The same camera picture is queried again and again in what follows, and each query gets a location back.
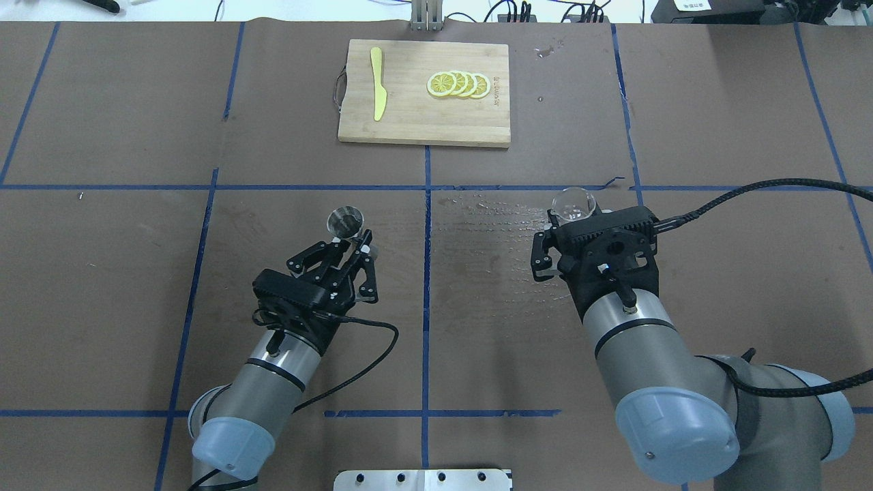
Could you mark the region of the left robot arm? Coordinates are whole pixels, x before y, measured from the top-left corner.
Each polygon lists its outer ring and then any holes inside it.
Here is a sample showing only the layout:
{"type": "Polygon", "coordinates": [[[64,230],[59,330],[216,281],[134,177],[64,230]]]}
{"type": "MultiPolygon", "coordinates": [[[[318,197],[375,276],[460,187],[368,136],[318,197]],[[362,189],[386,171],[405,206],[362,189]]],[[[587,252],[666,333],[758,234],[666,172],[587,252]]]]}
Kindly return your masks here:
{"type": "Polygon", "coordinates": [[[192,490],[254,490],[347,312],[375,303],[371,230],[336,233],[253,280],[252,321],[265,330],[235,380],[200,396],[188,413],[192,490]]]}

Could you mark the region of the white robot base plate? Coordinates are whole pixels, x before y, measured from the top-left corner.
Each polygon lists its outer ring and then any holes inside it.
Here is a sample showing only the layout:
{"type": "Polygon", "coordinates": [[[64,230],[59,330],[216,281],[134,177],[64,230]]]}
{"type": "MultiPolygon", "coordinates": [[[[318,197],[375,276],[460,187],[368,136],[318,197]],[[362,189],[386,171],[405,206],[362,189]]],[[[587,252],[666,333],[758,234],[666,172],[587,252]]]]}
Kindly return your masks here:
{"type": "Polygon", "coordinates": [[[349,470],[334,490],[514,490],[512,472],[499,468],[349,470]]]}

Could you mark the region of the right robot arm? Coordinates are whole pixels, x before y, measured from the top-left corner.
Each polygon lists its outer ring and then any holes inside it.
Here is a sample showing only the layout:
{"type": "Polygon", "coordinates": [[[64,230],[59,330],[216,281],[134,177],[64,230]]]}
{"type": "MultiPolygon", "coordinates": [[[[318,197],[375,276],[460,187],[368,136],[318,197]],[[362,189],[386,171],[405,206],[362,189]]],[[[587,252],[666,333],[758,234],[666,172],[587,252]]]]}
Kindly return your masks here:
{"type": "Polygon", "coordinates": [[[593,347],[636,465],[670,484],[716,490],[820,490],[823,464],[855,437],[838,386],[754,351],[693,355],[659,298],[651,240],[614,229],[585,243],[536,233],[536,280],[559,276],[593,347]]]}

